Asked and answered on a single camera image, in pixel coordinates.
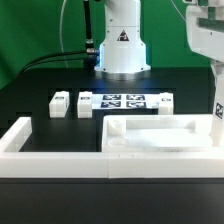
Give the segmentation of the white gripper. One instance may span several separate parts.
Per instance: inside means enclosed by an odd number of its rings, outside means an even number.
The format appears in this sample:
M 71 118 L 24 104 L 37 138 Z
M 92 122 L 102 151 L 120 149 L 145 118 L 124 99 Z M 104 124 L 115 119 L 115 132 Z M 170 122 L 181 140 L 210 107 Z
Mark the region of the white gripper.
M 192 52 L 224 62 L 224 0 L 185 0 L 187 41 Z

